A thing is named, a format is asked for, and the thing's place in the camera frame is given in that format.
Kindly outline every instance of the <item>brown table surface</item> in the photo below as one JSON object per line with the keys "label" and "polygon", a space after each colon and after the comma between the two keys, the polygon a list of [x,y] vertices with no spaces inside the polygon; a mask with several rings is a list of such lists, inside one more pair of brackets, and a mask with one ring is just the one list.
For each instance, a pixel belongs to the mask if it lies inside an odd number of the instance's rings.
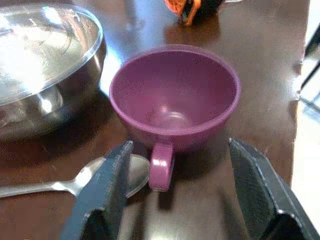
{"label": "brown table surface", "polygon": [[[102,76],[105,89],[120,62],[172,43],[221,55],[242,82],[238,108],[224,130],[202,150],[177,156],[170,191],[152,192],[146,186],[128,201],[119,239],[246,239],[226,142],[233,136],[256,146],[290,183],[296,134],[292,85],[303,55],[308,1],[245,0],[191,27],[178,25],[162,0],[69,3],[90,9],[103,25],[109,53]],[[126,130],[101,94],[49,135],[0,143],[0,185],[71,179],[87,162],[126,139]],[[1,199],[0,239],[57,239],[74,202],[66,192]]]}

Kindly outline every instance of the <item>stainless steel pot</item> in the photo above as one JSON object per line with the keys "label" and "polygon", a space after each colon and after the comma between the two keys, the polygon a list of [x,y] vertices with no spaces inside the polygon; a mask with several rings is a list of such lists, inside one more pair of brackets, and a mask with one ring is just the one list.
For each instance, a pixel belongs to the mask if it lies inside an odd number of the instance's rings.
{"label": "stainless steel pot", "polygon": [[0,141],[48,133],[98,91],[103,29],[68,4],[0,8]]}

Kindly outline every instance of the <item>purple cup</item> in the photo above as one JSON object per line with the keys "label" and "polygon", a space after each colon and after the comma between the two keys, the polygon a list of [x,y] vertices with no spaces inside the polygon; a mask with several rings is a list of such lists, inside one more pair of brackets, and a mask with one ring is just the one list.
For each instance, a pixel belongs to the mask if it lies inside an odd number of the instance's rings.
{"label": "purple cup", "polygon": [[153,148],[152,189],[169,189],[174,154],[199,147],[223,127],[240,91],[233,68],[199,47],[165,45],[121,67],[110,101],[131,134]]}

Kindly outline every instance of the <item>cup handle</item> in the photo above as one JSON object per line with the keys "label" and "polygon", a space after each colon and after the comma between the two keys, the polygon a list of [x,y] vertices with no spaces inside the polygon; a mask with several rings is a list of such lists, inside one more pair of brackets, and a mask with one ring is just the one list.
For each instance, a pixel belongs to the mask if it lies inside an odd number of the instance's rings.
{"label": "cup handle", "polygon": [[169,189],[174,167],[174,149],[170,144],[156,143],[153,146],[149,174],[149,187],[166,192]]}

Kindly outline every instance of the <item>spoon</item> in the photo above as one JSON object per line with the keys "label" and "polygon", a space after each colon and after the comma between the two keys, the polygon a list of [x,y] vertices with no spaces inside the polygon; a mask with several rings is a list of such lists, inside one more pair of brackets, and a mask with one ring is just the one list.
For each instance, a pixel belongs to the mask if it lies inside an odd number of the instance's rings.
{"label": "spoon", "polygon": [[[52,181],[28,185],[4,186],[0,187],[0,198],[10,196],[31,194],[46,191],[66,191],[75,197],[79,195],[84,186],[104,162],[104,157],[98,157],[85,165],[78,175],[69,181]],[[130,198],[142,189],[149,180],[149,161],[143,156],[131,154],[128,174],[128,186],[126,197]]]}

